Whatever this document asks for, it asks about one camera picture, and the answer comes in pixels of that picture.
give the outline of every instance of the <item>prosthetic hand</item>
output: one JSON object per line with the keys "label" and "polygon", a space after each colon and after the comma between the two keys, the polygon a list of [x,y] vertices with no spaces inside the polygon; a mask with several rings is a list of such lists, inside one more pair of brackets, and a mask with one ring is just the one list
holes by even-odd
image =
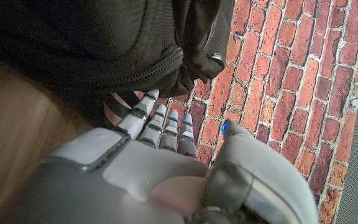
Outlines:
{"label": "prosthetic hand", "polygon": [[147,93],[115,131],[59,146],[0,212],[3,223],[317,223],[307,183],[239,123],[209,169],[196,160],[191,116]]}

